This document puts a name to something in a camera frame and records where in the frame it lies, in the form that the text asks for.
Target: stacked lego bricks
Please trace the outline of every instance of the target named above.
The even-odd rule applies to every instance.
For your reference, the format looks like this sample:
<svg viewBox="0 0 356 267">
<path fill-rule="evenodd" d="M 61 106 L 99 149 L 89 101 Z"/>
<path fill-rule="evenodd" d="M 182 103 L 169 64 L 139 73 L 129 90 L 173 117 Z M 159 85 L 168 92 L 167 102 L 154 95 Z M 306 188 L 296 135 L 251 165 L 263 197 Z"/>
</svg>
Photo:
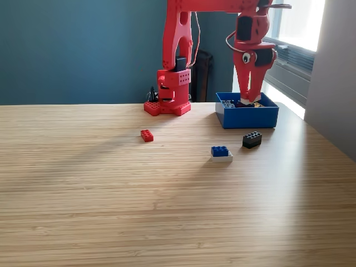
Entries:
<svg viewBox="0 0 356 267">
<path fill-rule="evenodd" d="M 226 146 L 213 146 L 211 148 L 211 160 L 215 162 L 232 162 L 234 157 Z"/>
</svg>

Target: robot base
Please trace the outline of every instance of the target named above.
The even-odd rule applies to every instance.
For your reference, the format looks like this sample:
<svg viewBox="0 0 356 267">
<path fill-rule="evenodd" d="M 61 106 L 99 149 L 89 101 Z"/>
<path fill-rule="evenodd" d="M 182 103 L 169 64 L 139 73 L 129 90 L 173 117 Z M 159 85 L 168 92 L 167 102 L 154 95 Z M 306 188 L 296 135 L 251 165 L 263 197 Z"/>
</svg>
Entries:
<svg viewBox="0 0 356 267">
<path fill-rule="evenodd" d="M 160 102 L 145 102 L 144 109 L 152 116 L 158 116 L 159 114 L 175 114 L 176 116 L 182 116 L 191 110 L 191 104 L 190 102 L 187 102 L 180 107 L 171 109 L 163 106 Z"/>
</svg>

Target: robotic arm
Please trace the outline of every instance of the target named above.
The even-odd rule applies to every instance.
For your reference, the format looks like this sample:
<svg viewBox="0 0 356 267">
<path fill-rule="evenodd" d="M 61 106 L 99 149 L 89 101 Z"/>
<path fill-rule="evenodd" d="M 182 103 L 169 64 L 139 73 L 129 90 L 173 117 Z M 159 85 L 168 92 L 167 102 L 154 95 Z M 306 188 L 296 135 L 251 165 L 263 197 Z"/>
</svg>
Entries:
<svg viewBox="0 0 356 267">
<path fill-rule="evenodd" d="M 163 68 L 157 72 L 158 100 L 145 103 L 145 110 L 153 116 L 173 113 L 178 116 L 190 111 L 189 83 L 192 59 L 191 12 L 224 11 L 240 13 L 236 31 L 226 43 L 234 51 L 241 102 L 245 105 L 260 100 L 266 71 L 277 57 L 275 44 L 262 42 L 269 29 L 269 8 L 291 8 L 272 5 L 273 0 L 167 0 L 167 19 L 163 37 Z M 228 40 L 235 36 L 234 46 Z M 176 50 L 179 46 L 179 57 Z"/>
</svg>

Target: lego brick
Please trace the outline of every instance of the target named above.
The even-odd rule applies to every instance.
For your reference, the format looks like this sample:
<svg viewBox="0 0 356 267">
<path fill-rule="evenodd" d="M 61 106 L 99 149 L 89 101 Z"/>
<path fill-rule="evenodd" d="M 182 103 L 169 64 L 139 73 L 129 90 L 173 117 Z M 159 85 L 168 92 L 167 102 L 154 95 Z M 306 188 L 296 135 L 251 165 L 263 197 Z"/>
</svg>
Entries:
<svg viewBox="0 0 356 267">
<path fill-rule="evenodd" d="M 142 130 L 141 137 L 145 142 L 153 142 L 154 136 L 149 130 Z"/>
<path fill-rule="evenodd" d="M 253 149 L 256 146 L 261 145 L 261 143 L 262 143 L 261 140 L 258 141 L 258 142 L 252 143 L 252 144 L 248 144 L 248 143 L 243 142 L 243 147 L 246 147 L 247 149 Z"/>
<path fill-rule="evenodd" d="M 232 155 L 232 153 L 230 151 L 229 151 L 227 157 L 214 157 L 211 154 L 211 160 L 213 162 L 232 162 L 234 160 L 234 156 Z"/>
<path fill-rule="evenodd" d="M 226 146 L 213 146 L 211 148 L 211 154 L 213 157 L 227 157 L 229 150 Z"/>
<path fill-rule="evenodd" d="M 262 134 L 259 132 L 252 132 L 244 136 L 243 146 L 252 149 L 255 146 L 259 146 L 262 143 Z"/>
</svg>

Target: blue plastic container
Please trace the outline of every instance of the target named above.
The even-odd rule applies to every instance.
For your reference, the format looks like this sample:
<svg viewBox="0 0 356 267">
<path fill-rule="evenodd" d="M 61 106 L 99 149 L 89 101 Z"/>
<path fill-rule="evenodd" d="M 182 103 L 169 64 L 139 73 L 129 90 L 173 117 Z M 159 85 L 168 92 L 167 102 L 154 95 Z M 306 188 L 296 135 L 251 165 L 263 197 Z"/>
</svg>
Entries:
<svg viewBox="0 0 356 267">
<path fill-rule="evenodd" d="M 226 108 L 222 100 L 240 100 L 240 93 L 216 93 L 215 111 L 224 129 L 274 128 L 277 125 L 279 107 L 261 93 L 259 103 L 264 107 Z"/>
</svg>

